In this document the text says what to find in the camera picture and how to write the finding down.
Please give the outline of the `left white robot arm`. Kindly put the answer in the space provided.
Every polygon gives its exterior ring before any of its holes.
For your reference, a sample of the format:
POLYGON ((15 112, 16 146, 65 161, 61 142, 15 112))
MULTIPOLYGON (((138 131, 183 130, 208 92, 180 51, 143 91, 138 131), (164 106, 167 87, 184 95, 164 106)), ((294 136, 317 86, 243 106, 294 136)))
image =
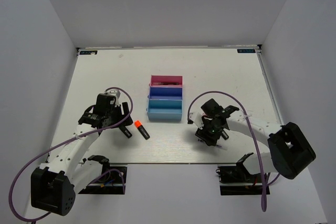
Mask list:
POLYGON ((94 179, 104 182, 110 178, 109 160, 101 155, 83 160, 89 147, 98 139, 103 128, 119 129, 127 138, 133 121, 127 102, 119 102, 120 90, 110 89, 97 96, 88 107, 73 133, 74 141, 65 144, 59 154, 41 164, 31 175, 31 206, 65 216, 73 207, 76 194, 94 179))

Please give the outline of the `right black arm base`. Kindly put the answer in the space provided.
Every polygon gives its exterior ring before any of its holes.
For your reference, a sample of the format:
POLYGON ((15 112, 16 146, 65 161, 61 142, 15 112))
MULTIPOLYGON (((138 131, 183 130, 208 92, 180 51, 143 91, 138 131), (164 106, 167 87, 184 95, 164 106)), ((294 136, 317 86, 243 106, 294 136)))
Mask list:
POLYGON ((245 154, 236 163, 218 165, 216 174, 219 177, 221 196, 261 195, 261 174, 250 174, 243 166, 245 160, 253 153, 245 154))

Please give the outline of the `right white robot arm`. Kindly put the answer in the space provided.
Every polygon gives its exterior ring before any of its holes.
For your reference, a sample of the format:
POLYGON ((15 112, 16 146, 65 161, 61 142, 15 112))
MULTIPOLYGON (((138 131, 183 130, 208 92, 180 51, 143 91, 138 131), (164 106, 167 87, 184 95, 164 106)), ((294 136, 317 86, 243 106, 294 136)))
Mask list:
POLYGON ((294 179, 316 159, 316 154, 300 127, 292 122, 286 125, 269 123, 246 116, 239 108, 220 106, 214 99, 201 107, 203 113, 190 113, 188 123, 195 124, 195 135, 208 146, 215 146, 220 137, 227 138, 225 130, 241 133, 269 148, 266 153, 248 153, 236 162, 238 177, 247 182, 261 171, 279 173, 294 179))

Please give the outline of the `green cap black highlighter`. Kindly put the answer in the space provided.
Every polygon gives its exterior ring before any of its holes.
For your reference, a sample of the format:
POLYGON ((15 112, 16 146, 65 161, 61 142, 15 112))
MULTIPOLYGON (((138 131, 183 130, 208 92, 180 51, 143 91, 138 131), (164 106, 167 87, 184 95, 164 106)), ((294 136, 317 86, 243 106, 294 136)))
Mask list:
POLYGON ((125 128, 125 129, 123 130, 123 133, 124 133, 124 135, 125 135, 127 138, 131 138, 131 137, 132 137, 132 133, 131 133, 127 128, 125 128))

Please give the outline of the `orange cap black highlighter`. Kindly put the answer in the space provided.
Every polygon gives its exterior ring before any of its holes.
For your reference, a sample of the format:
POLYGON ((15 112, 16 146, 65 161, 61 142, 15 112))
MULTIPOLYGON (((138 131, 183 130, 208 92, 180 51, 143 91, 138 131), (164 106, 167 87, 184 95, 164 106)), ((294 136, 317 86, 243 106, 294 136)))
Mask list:
POLYGON ((134 125, 137 128, 137 130, 140 132, 140 134, 144 137, 145 140, 148 140, 150 138, 150 135, 148 134, 148 132, 146 131, 146 129, 144 128, 144 126, 141 124, 139 120, 135 121, 134 125))

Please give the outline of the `yellow cap black highlighter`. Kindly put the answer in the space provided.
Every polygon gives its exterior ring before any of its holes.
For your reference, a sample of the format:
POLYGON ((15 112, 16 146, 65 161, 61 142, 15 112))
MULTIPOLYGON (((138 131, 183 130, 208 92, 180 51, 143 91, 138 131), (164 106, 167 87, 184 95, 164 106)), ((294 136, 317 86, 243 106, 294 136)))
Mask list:
POLYGON ((228 140, 228 139, 229 139, 229 136, 228 136, 228 134, 227 134, 225 131, 222 131, 222 132, 221 132, 221 137, 222 137, 224 140, 228 140))

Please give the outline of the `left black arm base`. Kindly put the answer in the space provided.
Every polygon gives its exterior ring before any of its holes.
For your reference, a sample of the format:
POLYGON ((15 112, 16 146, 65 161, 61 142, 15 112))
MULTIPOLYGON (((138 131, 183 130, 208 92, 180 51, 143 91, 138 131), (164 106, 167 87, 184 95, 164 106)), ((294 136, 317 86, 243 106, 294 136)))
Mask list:
POLYGON ((86 195, 124 195, 127 182, 127 167, 112 165, 109 159, 102 155, 91 155, 87 161, 102 165, 101 177, 87 185, 79 194, 86 195))

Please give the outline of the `green white pen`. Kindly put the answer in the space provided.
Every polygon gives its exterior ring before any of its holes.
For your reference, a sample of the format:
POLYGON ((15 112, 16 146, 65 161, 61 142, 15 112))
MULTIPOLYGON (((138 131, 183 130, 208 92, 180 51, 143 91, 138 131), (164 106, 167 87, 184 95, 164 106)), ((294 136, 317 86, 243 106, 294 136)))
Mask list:
POLYGON ((158 85, 158 86, 179 86, 181 84, 178 83, 178 82, 158 82, 155 85, 158 85))

